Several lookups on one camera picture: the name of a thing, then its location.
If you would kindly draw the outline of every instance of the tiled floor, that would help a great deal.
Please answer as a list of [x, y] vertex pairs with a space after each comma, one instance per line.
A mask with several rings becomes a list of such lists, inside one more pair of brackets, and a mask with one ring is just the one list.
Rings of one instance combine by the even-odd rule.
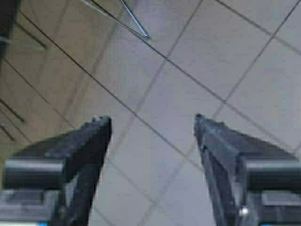
[[[97, 2], [136, 29], [118, 0]], [[0, 122], [22, 147], [109, 115], [90, 225], [213, 226], [193, 117], [301, 156], [299, 2], [129, 0], [145, 41], [80, 0], [23, 0], [16, 20], [47, 49], [8, 47], [0, 97], [26, 123], [3, 106]], [[21, 27], [12, 37], [38, 45]]]

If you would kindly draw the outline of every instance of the floor tile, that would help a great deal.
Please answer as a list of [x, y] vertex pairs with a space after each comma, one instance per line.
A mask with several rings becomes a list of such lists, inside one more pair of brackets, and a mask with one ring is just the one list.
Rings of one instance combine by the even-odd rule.
[[65, 116], [75, 127], [91, 120], [93, 116], [108, 115], [112, 118], [113, 134], [110, 147], [116, 144], [132, 116], [120, 102], [88, 76], [82, 77], [69, 104]]
[[[150, 35], [148, 42], [167, 56], [200, 0], [136, 0], [132, 2], [129, 4], [130, 8]], [[124, 12], [121, 19], [139, 32], [128, 13]]]
[[68, 0], [23, 0], [20, 11], [53, 38]]
[[150, 202], [110, 165], [94, 198], [94, 206], [114, 225], [137, 225]]
[[271, 144], [277, 145], [289, 152], [292, 150], [286, 146], [285, 144], [279, 143], [274, 138], [270, 137], [269, 135], [265, 134], [246, 119], [242, 118], [236, 112], [231, 110], [229, 107], [224, 106], [222, 111], [218, 114], [217, 121], [223, 121], [230, 129], [237, 130], [238, 132], [247, 134], [249, 136], [258, 138], [260, 140], [269, 142]]
[[[20, 13], [16, 16], [16, 21], [31, 35], [35, 36], [47, 49], [44, 51], [35, 50], [29, 47], [20, 45], [7, 45], [5, 58], [32, 84], [35, 85], [39, 81], [40, 71], [43, 67], [46, 58], [48, 57], [51, 42], [40, 33], [28, 20]], [[11, 31], [11, 39], [19, 40], [34, 46], [41, 45], [36, 42], [31, 36], [27, 35], [16, 24]]]
[[133, 110], [164, 60], [127, 30], [114, 28], [111, 20], [80, 1], [69, 6], [56, 40]]
[[169, 219], [161, 210], [156, 208], [146, 221], [144, 226], [176, 226], [171, 219]]
[[102, 217], [96, 212], [94, 208], [90, 211], [89, 226], [109, 226]]
[[262, 28], [273, 33], [298, 0], [221, 0]]
[[95, 77], [133, 110], [164, 59], [123, 28], [116, 28]]
[[158, 197], [181, 160], [173, 148], [138, 119], [113, 158], [113, 162], [152, 199]]
[[20, 122], [3, 106], [1, 109], [32, 142], [64, 132], [60, 128], [66, 122], [7, 63], [0, 74], [0, 97], [26, 122]]
[[301, 140], [300, 59], [272, 41], [229, 101], [292, 148]]
[[159, 204], [181, 225], [215, 225], [205, 175], [189, 163], [183, 166]]
[[187, 152], [191, 147], [196, 113], [208, 117], [220, 102], [167, 63], [138, 113], [165, 138]]
[[277, 34], [278, 37], [282, 38], [298, 49], [301, 49], [301, 41], [299, 39], [301, 35], [300, 20], [301, 4], [299, 3]]
[[[119, 0], [99, 0], [102, 7], [117, 16], [122, 9]], [[85, 5], [70, 1], [55, 41], [90, 73], [108, 44], [115, 23]]]
[[204, 0], [171, 60], [225, 98], [268, 39], [218, 2]]

